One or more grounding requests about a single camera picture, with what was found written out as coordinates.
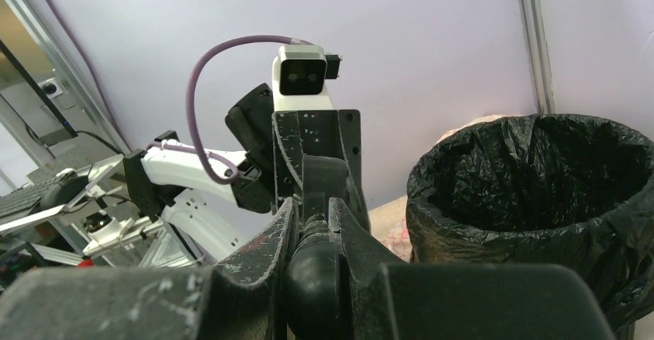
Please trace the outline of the black bag lined bin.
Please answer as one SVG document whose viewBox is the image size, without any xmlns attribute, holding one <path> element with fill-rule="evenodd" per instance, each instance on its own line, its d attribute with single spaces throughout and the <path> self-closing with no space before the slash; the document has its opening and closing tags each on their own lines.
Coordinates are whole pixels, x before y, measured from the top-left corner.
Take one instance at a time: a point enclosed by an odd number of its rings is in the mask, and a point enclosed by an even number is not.
<svg viewBox="0 0 654 340">
<path fill-rule="evenodd" d="M 419 263 L 577 272 L 615 330 L 653 311 L 653 141 L 597 116 L 506 116 L 457 130 L 410 171 Z"/>
</svg>

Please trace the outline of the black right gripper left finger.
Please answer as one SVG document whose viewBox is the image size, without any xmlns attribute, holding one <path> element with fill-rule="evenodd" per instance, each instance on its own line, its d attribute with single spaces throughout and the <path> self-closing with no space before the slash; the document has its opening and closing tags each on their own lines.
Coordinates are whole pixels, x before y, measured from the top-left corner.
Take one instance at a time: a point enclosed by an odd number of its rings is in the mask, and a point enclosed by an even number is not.
<svg viewBox="0 0 654 340">
<path fill-rule="evenodd" d="M 37 268 L 1 297 L 3 339 L 284 339 L 281 277 L 298 239 L 288 198 L 214 266 Z"/>
</svg>

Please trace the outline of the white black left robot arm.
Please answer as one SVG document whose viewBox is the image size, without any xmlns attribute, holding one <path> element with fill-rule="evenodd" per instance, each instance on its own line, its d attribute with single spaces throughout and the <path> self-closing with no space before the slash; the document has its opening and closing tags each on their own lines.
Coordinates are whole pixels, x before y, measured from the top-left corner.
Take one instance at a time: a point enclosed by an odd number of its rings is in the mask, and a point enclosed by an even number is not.
<svg viewBox="0 0 654 340">
<path fill-rule="evenodd" d="M 83 255 L 95 258 L 169 227 L 191 260 L 226 258 L 242 242 L 228 219 L 207 205 L 205 193 L 258 214 L 276 213 L 293 198 L 302 218 L 319 219 L 328 199 L 339 197 L 359 225 L 370 228 L 361 187 L 359 111 L 277 112 L 272 89 L 261 84 L 228 110 L 225 122 L 242 150 L 212 150 L 208 156 L 232 183 L 215 183 L 192 147 L 173 131 L 163 133 L 148 149 L 123 159 L 129 201 L 142 218 L 121 222 L 105 211 L 92 214 L 84 224 L 90 240 Z"/>
</svg>

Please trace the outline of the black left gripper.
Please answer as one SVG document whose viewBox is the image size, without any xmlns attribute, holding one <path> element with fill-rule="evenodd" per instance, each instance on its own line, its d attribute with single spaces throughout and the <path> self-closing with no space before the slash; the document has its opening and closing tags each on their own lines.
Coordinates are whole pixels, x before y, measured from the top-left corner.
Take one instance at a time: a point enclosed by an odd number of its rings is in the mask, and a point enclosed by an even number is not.
<svg viewBox="0 0 654 340">
<path fill-rule="evenodd" d="M 225 123 L 246 151 L 231 185 L 241 209 L 275 213 L 291 197 L 307 224 L 326 219 L 329 199 L 338 197 L 370 229 L 358 110 L 276 111 L 271 88 L 261 84 L 228 110 Z"/>
</svg>

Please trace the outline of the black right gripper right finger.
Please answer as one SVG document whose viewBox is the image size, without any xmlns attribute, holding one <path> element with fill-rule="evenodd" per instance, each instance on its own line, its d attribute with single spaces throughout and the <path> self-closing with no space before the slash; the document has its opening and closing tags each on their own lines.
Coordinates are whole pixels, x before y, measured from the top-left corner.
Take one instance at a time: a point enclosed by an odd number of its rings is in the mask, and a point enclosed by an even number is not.
<svg viewBox="0 0 654 340">
<path fill-rule="evenodd" d="M 585 282 L 555 264 L 410 264 L 329 201 L 339 253 L 339 339 L 611 339 Z"/>
</svg>

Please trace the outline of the black litter scoop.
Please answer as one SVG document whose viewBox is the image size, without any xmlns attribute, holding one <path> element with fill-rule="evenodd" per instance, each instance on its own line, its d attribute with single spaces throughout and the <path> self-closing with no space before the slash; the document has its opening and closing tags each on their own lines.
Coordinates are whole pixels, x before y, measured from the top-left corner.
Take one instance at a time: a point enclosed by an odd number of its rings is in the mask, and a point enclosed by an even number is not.
<svg viewBox="0 0 654 340">
<path fill-rule="evenodd" d="M 297 339 L 347 339 L 348 285 L 330 201 L 345 200 L 349 170 L 344 160 L 306 155 L 302 171 L 300 239 L 285 272 L 285 317 Z"/>
</svg>

